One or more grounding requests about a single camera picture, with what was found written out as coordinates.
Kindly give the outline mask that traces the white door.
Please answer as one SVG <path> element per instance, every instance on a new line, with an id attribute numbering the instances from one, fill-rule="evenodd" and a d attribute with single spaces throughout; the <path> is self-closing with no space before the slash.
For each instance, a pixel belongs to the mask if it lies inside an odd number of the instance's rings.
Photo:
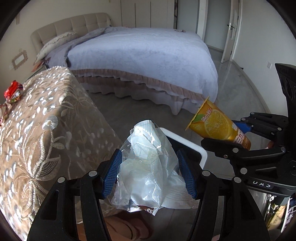
<path id="1" fill-rule="evenodd" d="M 227 37 L 225 42 L 224 51 L 221 58 L 221 63 L 230 61 L 233 53 L 235 39 L 238 32 L 239 20 L 240 20 L 240 0 L 231 0 L 230 4 L 230 18 L 227 24 Z"/>

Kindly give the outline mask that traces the framed wall switch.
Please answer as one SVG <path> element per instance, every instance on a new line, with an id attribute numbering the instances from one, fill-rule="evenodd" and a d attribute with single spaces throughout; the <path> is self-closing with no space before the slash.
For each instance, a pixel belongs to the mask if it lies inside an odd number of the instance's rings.
<path id="1" fill-rule="evenodd" d="M 13 69 L 17 70 L 21 65 L 23 65 L 28 60 L 27 51 L 20 51 L 11 61 Z"/>

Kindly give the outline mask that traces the bed with lavender quilt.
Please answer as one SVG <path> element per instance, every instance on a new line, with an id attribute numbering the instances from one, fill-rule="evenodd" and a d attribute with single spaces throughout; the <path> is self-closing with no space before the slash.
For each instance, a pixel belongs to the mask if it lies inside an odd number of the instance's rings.
<path id="1" fill-rule="evenodd" d="M 218 74 L 196 34 L 173 29 L 108 27 L 52 50 L 49 67 L 69 68 L 89 92 L 148 99 L 173 114 L 215 101 Z"/>

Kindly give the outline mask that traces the embroidered beige tablecloth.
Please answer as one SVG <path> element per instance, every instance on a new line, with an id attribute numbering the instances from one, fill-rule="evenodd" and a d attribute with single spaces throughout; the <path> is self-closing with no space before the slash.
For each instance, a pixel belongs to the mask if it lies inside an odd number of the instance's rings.
<path id="1" fill-rule="evenodd" d="M 68 68 L 40 72 L 23 88 L 1 126 L 1 212 L 26 240 L 56 180 L 95 170 L 122 142 Z"/>

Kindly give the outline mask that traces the beige frilled pillow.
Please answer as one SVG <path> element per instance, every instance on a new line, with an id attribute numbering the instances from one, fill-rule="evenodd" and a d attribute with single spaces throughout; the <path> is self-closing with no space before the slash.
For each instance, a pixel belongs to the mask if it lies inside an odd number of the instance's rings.
<path id="1" fill-rule="evenodd" d="M 39 51 L 34 61 L 34 64 L 37 64 L 39 61 L 44 59 L 51 51 L 77 38 L 78 33 L 74 31 L 65 32 L 61 35 L 54 37 L 49 42 L 47 42 Z"/>

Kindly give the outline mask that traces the white wardrobe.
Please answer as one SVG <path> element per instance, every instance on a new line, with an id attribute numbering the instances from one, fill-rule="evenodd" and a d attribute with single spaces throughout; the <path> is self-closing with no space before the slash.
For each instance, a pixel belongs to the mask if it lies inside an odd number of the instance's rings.
<path id="1" fill-rule="evenodd" d="M 121 24 L 124 27 L 169 29 L 174 27 L 174 1 L 121 1 L 120 9 Z"/>

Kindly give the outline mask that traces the clear plastic bag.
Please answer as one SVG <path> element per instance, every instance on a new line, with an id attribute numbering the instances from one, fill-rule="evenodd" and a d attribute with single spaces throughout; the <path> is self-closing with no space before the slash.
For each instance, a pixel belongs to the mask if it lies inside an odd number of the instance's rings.
<path id="1" fill-rule="evenodd" d="M 164 132 L 152 121 L 134 125 L 121 146 L 122 163 L 111 203 L 128 212 L 195 209 L 198 201 L 187 192 L 179 161 Z"/>

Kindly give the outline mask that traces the beige tufted headboard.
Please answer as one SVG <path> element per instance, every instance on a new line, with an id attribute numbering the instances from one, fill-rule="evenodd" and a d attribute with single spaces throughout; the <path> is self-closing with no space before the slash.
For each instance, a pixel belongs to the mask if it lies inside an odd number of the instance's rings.
<path id="1" fill-rule="evenodd" d="M 36 53 L 51 39 L 65 32 L 76 32 L 79 37 L 98 28 L 112 27 L 112 21 L 107 13 L 92 13 L 73 16 L 48 24 L 31 34 L 32 44 Z"/>

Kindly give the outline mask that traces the white square trash bin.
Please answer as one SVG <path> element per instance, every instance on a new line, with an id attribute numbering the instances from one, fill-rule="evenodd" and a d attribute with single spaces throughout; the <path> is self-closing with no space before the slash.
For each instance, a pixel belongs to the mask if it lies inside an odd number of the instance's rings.
<path id="1" fill-rule="evenodd" d="M 184 145 L 184 146 L 198 152 L 201 155 L 201 161 L 199 162 L 200 167 L 202 169 L 204 169 L 204 166 L 205 166 L 206 161 L 207 161 L 208 154 L 207 154 L 206 150 L 203 147 L 201 147 L 201 146 L 199 146 L 199 145 L 197 145 L 197 144 L 195 144 L 195 143 L 193 143 L 193 142 L 191 142 L 191 141 L 189 141 L 189 140 L 175 134 L 174 132 L 171 132 L 171 131 L 167 130 L 166 128 L 160 127 L 160 129 L 163 131 L 163 133 L 168 138 L 171 138 L 171 139 L 175 140 L 177 143 L 182 144 L 182 145 Z"/>

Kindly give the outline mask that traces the red instant noodle bag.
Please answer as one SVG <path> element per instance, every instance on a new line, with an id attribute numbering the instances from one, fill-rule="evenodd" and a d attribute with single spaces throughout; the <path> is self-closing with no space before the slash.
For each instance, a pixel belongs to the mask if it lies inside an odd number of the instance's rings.
<path id="1" fill-rule="evenodd" d="M 7 103 L 17 102 L 23 95 L 23 85 L 14 80 L 10 87 L 4 92 Z"/>

